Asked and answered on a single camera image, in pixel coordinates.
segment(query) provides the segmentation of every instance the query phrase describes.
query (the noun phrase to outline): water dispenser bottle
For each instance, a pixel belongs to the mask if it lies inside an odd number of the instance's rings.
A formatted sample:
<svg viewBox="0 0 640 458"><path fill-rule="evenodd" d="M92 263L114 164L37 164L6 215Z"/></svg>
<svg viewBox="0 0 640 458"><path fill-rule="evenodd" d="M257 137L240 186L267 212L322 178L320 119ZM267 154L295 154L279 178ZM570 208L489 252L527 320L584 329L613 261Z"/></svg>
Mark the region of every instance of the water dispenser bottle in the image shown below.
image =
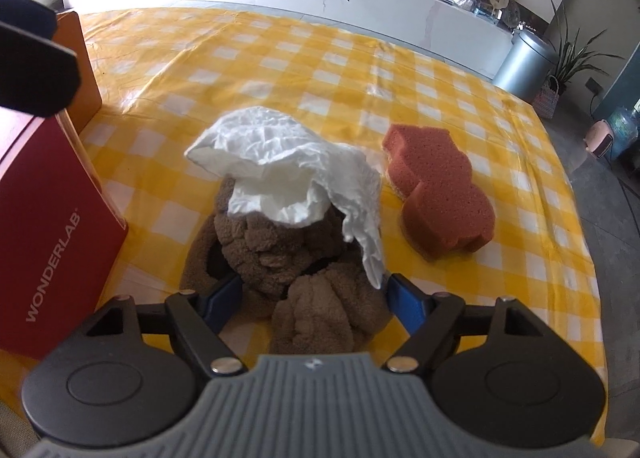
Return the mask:
<svg viewBox="0 0 640 458"><path fill-rule="evenodd" d="M615 160L638 139L638 127L640 127L640 100L636 105L628 109L619 106L607 119L613 131L613 146L611 146L611 159Z"/></svg>

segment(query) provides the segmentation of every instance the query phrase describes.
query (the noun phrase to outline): gray floor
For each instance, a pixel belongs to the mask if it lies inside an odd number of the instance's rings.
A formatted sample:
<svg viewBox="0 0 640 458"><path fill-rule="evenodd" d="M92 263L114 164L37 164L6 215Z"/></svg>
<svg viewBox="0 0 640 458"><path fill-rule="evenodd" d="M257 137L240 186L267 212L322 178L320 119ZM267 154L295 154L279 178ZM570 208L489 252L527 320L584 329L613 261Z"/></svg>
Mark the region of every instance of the gray floor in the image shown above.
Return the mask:
<svg viewBox="0 0 640 458"><path fill-rule="evenodd" d="M609 371L606 435L640 441L640 189L625 178L632 189L621 185L606 161L586 156L586 114L559 108L543 123L574 188L598 278Z"/></svg>

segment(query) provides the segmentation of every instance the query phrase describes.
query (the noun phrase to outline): yellow checkered tablecloth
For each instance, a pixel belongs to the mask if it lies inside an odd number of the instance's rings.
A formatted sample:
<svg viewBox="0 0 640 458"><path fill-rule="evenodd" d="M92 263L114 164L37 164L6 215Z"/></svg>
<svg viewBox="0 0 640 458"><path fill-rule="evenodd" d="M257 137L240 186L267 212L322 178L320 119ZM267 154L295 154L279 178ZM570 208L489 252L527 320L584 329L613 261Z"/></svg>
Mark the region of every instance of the yellow checkered tablecloth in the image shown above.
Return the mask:
<svg viewBox="0 0 640 458"><path fill-rule="evenodd" d="M359 146L382 171L390 123L436 126L468 154L495 209L494 240L428 263L402 236L402 203L385 184L386 268L473 304L514 295L606 378L598 287L574 196L528 104L405 48L289 18L166 8L94 14L82 24L104 105L81 139L130 226L103 300L126 293L157 302L177 289L218 189L182 154L221 114L256 104L286 112L328 140ZM252 365L269 333L268 324L232 322L224 337ZM406 337L392 321L370 345L374 360ZM11 375L0 394L14 407L31 365L0 359Z"/></svg>

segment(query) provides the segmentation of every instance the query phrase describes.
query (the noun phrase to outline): white tissue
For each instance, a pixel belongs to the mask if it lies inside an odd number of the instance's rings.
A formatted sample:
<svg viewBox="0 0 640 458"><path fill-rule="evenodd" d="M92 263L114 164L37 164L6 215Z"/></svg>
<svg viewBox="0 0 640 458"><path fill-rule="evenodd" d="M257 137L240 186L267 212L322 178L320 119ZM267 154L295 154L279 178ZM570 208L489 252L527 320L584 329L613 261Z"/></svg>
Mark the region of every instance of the white tissue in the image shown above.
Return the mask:
<svg viewBox="0 0 640 458"><path fill-rule="evenodd" d="M184 155L220 178L236 179L230 215L258 211L305 227L334 204L344 213L345 241L359 242L367 277L380 288L380 175L357 148L327 142L289 115L254 106L220 117Z"/></svg>

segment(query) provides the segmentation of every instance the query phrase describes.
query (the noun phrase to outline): brown towel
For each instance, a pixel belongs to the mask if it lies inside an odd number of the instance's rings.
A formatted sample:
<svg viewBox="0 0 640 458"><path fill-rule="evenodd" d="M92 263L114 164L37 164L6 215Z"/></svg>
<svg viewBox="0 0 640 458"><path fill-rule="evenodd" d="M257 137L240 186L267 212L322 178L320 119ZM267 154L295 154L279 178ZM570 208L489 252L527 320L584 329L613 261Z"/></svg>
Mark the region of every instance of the brown towel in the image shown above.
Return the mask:
<svg viewBox="0 0 640 458"><path fill-rule="evenodd" d="M370 285L359 246L343 241L337 209L300 229L260 213L231 218L226 212L233 186L231 178L222 182L218 212L206 219L191 245L180 288L210 290L216 282L208 268L211 247L220 242L226 263L244 282L243 312L254 319L271 317L272 353L353 352L386 326L391 313L384 292ZM326 258L338 261L310 270ZM302 276L305 271L313 274Z"/></svg>

